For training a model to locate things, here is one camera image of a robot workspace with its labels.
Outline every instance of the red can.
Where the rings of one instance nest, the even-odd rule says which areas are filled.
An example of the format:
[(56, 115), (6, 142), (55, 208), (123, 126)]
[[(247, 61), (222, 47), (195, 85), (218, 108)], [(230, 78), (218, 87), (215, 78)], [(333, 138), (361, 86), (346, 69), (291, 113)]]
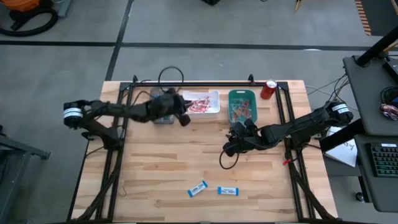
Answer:
[(274, 80), (266, 81), (266, 84), (261, 90), (261, 98), (269, 100), (269, 98), (272, 97), (272, 94), (274, 94), (276, 87), (277, 83)]

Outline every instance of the concrete floor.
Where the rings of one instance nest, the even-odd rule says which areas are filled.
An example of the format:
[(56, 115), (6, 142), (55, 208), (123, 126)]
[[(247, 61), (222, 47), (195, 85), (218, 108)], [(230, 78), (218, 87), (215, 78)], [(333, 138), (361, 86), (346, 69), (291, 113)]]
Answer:
[[(128, 0), (74, 1), (66, 19), (34, 37), (0, 40), (115, 42)], [(294, 13), (294, 0), (222, 0), (210, 7), (199, 0), (135, 0), (123, 42), (261, 44), (342, 47), (338, 50), (243, 50), (122, 47), (112, 80), (156, 79), (168, 65), (180, 67), (186, 80), (301, 79), (320, 87), (344, 74), (343, 57), (362, 53), (346, 46), (370, 46), (354, 0), (305, 0)], [(27, 24), (43, 23), (46, 16)], [(0, 26), (9, 27), (0, 6)], [(0, 124), (10, 138), (52, 152), (48, 161), (33, 158), (12, 209), (12, 220), (65, 221), (87, 142), (63, 125), (62, 104), (96, 99), (108, 71), (113, 47), (0, 45)], [(165, 80), (175, 80), (166, 74)], [(323, 89), (333, 91), (333, 85)], [(356, 107), (350, 88), (342, 99)], [(309, 96), (312, 108), (329, 98)], [(398, 215), (379, 213), (356, 202), (355, 178), (330, 178), (340, 218), (396, 223)]]

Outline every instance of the wooden tabletop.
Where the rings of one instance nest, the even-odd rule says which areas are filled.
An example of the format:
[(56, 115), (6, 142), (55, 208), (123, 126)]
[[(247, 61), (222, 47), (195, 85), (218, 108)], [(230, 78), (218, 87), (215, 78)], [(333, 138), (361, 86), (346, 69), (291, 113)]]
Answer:
[[(295, 117), (310, 113), (304, 82), (288, 83)], [(105, 82), (100, 99), (115, 103), (119, 84)], [(233, 89), (248, 89), (256, 94), (257, 126), (280, 123), (275, 95), (270, 100), (261, 99), (261, 87), (182, 88), (180, 93), (218, 90), (220, 113), (212, 119), (192, 119), (186, 127), (181, 127), (178, 121), (163, 125), (129, 122), (114, 222), (297, 221), (289, 169), (282, 165), (283, 143), (266, 151), (241, 154), (231, 170), (223, 170), (218, 164), (222, 146), (227, 142), (228, 92)], [(141, 90), (150, 92), (150, 88), (136, 88), (133, 99)], [(146, 100), (148, 96), (141, 95), (137, 102)], [(288, 121), (287, 107), (284, 108)], [(111, 117), (99, 119), (105, 126), (110, 126), (112, 120)], [(92, 141), (88, 152), (101, 146), (101, 141)], [(321, 204), (337, 216), (321, 151), (308, 147), (303, 156), (312, 191)], [(105, 150), (86, 158), (72, 218), (81, 215), (100, 190), (105, 158)], [(228, 166), (234, 160), (235, 157), (225, 156), (223, 163)], [(190, 198), (187, 190), (203, 180), (208, 188)], [(218, 187), (238, 187), (239, 196), (218, 195)], [(307, 214), (304, 195), (300, 193)]]

